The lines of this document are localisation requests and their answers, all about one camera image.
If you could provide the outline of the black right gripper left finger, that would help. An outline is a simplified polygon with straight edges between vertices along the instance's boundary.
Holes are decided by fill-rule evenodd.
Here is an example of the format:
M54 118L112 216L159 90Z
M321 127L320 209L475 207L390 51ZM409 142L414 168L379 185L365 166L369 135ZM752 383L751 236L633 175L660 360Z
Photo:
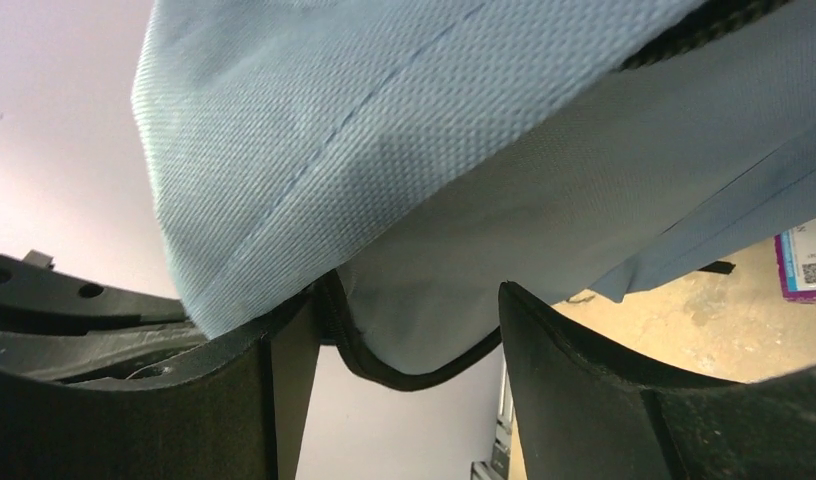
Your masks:
M0 479L292 479L319 350L308 295L204 341L174 300L0 255Z

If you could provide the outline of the blue student backpack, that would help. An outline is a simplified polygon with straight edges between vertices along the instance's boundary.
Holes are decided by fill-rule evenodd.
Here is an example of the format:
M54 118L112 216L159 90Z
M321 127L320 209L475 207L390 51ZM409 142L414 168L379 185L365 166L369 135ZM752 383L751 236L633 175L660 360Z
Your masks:
M324 283L400 390L502 282L620 301L816 218L816 1L158 1L132 105L201 332Z

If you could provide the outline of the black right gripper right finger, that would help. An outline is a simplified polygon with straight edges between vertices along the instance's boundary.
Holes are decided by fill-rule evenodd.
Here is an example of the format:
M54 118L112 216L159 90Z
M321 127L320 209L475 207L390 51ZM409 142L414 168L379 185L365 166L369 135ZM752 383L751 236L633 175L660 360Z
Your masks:
M501 335L531 479L816 479L816 366L756 383L680 369L513 282Z

